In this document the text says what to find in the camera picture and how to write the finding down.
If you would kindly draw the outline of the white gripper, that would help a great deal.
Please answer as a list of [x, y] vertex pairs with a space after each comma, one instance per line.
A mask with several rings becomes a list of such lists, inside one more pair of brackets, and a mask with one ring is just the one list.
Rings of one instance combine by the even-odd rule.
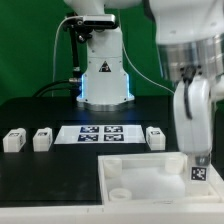
[[191, 119], [186, 115], [184, 87], [181, 81], [173, 99], [178, 149], [185, 154], [195, 154], [197, 166], [209, 166], [213, 139], [210, 85], [207, 79], [200, 76], [196, 76], [190, 84], [187, 102]]

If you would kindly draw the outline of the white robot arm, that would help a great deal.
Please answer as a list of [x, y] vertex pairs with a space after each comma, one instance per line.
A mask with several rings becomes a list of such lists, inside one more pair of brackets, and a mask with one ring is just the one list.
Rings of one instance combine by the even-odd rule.
[[196, 165], [209, 164], [213, 104], [224, 99], [224, 0], [63, 1], [87, 43], [78, 103], [112, 109], [134, 99], [126, 53], [157, 63], [177, 85], [178, 149]]

